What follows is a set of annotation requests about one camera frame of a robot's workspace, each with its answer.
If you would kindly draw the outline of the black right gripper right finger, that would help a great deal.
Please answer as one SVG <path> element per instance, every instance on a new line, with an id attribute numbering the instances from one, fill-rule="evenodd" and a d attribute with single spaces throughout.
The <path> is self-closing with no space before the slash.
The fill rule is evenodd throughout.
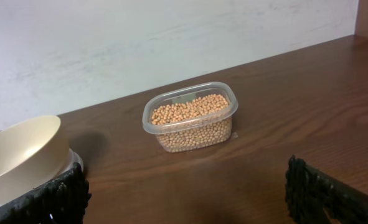
<path id="1" fill-rule="evenodd" d="M 285 202 L 295 223 L 368 223 L 368 195 L 291 156 Z"/>

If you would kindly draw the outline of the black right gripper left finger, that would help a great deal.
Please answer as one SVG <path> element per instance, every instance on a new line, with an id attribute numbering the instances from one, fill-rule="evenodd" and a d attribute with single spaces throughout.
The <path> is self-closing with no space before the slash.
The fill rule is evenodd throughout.
<path id="1" fill-rule="evenodd" d="M 0 206 L 0 224 L 82 224 L 91 196 L 75 162 L 63 174 Z"/>

